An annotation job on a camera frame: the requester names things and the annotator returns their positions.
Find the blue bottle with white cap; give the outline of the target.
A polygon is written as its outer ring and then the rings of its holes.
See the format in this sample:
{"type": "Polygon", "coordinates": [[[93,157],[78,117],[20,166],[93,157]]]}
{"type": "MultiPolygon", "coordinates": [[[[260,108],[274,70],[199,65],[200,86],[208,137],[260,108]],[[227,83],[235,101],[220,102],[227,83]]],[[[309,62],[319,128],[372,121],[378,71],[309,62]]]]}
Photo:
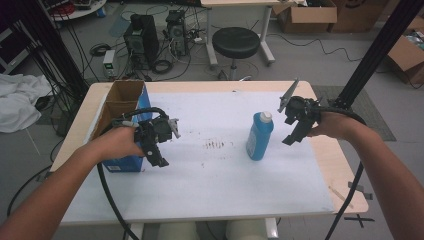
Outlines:
{"type": "Polygon", "coordinates": [[[251,160],[261,160],[266,152],[274,129],[272,114],[268,111],[255,113],[246,143],[246,152],[251,160]]]}

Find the white cloth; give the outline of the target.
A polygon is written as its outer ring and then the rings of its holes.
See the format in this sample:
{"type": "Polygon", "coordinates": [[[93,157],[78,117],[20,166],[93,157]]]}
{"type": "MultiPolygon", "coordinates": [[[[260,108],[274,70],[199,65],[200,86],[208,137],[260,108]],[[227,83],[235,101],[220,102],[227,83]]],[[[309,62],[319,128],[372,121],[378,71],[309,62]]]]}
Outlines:
{"type": "Polygon", "coordinates": [[[35,104],[51,92],[44,75],[0,74],[0,133],[13,133],[34,124],[41,117],[35,104]]]}

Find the black round stool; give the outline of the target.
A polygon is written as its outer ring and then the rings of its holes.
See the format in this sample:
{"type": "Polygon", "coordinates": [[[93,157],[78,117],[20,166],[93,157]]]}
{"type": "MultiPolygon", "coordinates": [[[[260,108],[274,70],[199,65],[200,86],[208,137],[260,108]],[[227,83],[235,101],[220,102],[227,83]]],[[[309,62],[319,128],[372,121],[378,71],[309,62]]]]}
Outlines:
{"type": "Polygon", "coordinates": [[[260,38],[247,28],[225,27],[213,34],[212,45],[216,52],[232,60],[228,80],[235,80],[236,61],[255,55],[260,47],[260,38]]]}

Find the blue-sided cardboard box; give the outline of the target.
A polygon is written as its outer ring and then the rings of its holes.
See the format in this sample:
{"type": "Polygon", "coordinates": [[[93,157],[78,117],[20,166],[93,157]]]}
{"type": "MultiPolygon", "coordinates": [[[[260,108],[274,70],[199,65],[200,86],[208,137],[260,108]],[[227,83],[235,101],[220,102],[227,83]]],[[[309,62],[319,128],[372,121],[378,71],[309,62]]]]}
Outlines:
{"type": "MultiPolygon", "coordinates": [[[[147,87],[143,81],[115,81],[100,102],[99,109],[92,121],[92,129],[86,140],[93,140],[100,136],[114,118],[150,106],[147,87]]],[[[142,157],[132,155],[121,159],[106,160],[103,165],[111,173],[123,173],[140,172],[142,163],[142,157]]]]}

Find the person's left hand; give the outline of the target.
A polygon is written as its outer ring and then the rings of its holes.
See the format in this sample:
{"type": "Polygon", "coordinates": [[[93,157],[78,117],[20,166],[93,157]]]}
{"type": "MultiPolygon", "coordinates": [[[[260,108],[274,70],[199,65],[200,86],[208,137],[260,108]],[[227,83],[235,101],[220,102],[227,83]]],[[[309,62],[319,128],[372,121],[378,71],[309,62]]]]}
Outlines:
{"type": "Polygon", "coordinates": [[[134,142],[135,129],[114,128],[98,138],[101,160],[119,159],[130,155],[144,156],[144,152],[134,142]]]}

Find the light wooden table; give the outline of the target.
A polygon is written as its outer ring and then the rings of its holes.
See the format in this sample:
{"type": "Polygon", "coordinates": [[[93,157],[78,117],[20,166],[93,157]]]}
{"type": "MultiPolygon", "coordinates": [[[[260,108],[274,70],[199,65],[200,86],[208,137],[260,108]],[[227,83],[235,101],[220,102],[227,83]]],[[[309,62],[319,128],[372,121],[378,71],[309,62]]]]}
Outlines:
{"type": "MultiPolygon", "coordinates": [[[[59,150],[53,163],[54,168],[60,168],[72,153],[87,143],[86,137],[92,129],[92,121],[99,109],[102,98],[109,92],[113,83],[95,83],[89,91],[80,107],[76,118],[59,150]]],[[[148,96],[150,99],[153,93],[211,93],[224,92],[229,90],[242,90],[248,92],[277,92],[280,97],[292,85],[292,81],[188,81],[188,82],[147,82],[148,96]]],[[[294,93],[304,98],[311,98],[314,92],[310,84],[306,81],[298,83],[294,93]]],[[[318,167],[321,171],[324,182],[332,186],[343,196],[347,196],[348,182],[354,178],[354,173],[345,158],[337,140],[326,136],[305,138],[311,144],[318,167]]],[[[288,215],[288,216],[311,216],[311,215],[332,215],[342,206],[343,202],[328,188],[329,196],[333,203],[333,211],[326,214],[308,215],[288,215]]],[[[118,221],[122,214],[113,213],[108,200],[101,186],[97,171],[91,170],[83,185],[78,190],[77,195],[68,208],[62,222],[65,225],[97,225],[112,224],[118,221]]],[[[175,221],[155,221],[155,222],[186,222],[204,220],[235,220],[235,219],[255,219],[268,217],[243,217],[228,219],[200,219],[200,220],[175,220],[175,221]]]]}

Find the closed brown cardboard box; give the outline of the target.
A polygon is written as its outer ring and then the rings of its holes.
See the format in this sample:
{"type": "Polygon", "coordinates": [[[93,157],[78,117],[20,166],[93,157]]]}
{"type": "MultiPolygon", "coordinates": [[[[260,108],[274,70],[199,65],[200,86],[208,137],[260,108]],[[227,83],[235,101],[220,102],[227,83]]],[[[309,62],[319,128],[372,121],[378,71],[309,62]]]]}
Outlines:
{"type": "Polygon", "coordinates": [[[337,22],[328,27],[331,33],[370,31],[379,20],[386,20],[399,0],[331,0],[337,8],[337,22]]]}

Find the grey tape strip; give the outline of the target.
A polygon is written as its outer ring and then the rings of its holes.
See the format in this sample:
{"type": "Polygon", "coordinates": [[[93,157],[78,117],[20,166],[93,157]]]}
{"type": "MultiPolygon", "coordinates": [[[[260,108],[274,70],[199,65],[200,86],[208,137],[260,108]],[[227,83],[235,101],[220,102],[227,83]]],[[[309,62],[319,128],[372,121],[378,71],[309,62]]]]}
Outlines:
{"type": "Polygon", "coordinates": [[[348,182],[348,187],[349,188],[355,188],[356,191],[359,191],[360,193],[363,194],[364,198],[366,200],[374,200],[374,195],[373,193],[368,193],[365,191],[364,187],[362,185],[356,184],[354,185],[353,182],[348,182]]]}

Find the slim black computer tower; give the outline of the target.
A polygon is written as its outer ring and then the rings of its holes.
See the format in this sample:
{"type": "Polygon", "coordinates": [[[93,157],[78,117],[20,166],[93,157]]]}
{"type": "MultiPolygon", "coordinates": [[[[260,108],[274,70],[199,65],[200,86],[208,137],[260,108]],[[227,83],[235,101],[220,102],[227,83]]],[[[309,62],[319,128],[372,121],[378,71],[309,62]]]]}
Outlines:
{"type": "Polygon", "coordinates": [[[187,54],[186,25],[184,10],[170,10],[166,18],[171,53],[176,56],[187,54]]]}

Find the person's right hand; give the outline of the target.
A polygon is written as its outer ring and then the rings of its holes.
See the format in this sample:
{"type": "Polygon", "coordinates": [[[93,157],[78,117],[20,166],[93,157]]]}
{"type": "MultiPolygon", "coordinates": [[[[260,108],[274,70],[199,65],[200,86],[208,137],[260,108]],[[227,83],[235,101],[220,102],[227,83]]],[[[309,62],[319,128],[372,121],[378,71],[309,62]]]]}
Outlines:
{"type": "Polygon", "coordinates": [[[346,139],[348,136],[351,118],[331,112],[321,114],[321,120],[316,127],[308,133],[308,137],[325,135],[336,139],[346,139]]]}

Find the white desk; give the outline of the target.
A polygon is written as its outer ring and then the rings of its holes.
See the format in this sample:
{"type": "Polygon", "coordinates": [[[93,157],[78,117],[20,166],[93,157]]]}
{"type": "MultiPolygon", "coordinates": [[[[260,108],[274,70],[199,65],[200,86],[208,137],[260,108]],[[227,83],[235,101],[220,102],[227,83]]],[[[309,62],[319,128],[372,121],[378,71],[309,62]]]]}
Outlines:
{"type": "Polygon", "coordinates": [[[275,62],[274,55],[272,54],[267,42],[266,36],[268,33],[269,21],[271,18],[272,7],[275,5],[294,6],[297,0],[201,0],[201,4],[207,10],[206,20],[206,50],[209,58],[209,64],[213,67],[218,65],[215,50],[212,44],[212,13],[213,9],[217,7],[238,7],[238,6],[263,6],[263,20],[261,32],[258,34],[260,37],[260,49],[264,55],[265,64],[270,66],[275,62]]]}

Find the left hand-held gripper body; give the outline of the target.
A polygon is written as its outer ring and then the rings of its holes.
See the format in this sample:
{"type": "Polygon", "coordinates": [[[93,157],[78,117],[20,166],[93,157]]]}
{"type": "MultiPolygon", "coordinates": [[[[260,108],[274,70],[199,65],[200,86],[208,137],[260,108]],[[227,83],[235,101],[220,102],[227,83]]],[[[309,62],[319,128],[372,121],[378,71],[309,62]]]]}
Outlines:
{"type": "Polygon", "coordinates": [[[114,119],[112,126],[135,128],[134,141],[142,146],[156,145],[171,140],[173,137],[181,137],[178,131],[178,119],[168,119],[166,117],[157,117],[140,122],[114,119]]]}

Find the white foam mat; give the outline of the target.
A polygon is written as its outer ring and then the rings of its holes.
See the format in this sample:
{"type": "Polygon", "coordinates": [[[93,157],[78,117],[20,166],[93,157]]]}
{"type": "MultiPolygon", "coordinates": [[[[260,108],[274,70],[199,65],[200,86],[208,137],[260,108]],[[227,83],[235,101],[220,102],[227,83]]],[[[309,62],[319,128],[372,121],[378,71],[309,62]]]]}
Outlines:
{"type": "Polygon", "coordinates": [[[311,144],[291,146],[277,92],[229,90],[153,93],[152,105],[177,119],[180,138],[160,145],[168,166],[108,173],[107,183],[129,222],[326,214],[333,211],[311,144]],[[273,114],[265,155],[253,161],[246,143],[253,116],[273,114]]]}

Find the black tape cross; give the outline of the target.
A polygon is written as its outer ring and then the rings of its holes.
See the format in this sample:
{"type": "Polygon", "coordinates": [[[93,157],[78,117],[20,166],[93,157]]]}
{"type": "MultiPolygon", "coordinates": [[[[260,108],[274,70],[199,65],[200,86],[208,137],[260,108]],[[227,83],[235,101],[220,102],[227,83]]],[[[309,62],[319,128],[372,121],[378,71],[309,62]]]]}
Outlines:
{"type": "Polygon", "coordinates": [[[374,222],[373,218],[362,217],[360,214],[356,214],[355,216],[346,216],[346,221],[355,221],[359,224],[361,228],[365,227],[366,222],[374,222]]]}

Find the thin wooden stick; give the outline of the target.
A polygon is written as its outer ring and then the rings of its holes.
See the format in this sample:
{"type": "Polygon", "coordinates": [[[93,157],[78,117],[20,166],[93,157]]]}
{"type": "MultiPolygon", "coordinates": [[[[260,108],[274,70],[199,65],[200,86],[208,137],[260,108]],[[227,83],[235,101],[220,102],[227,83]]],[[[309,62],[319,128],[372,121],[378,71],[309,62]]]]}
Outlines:
{"type": "Polygon", "coordinates": [[[333,188],[332,186],[328,186],[328,188],[343,202],[343,203],[347,203],[349,208],[353,209],[353,205],[349,202],[347,202],[347,198],[345,196],[343,196],[339,191],[337,191],[335,188],[333,188]]]}

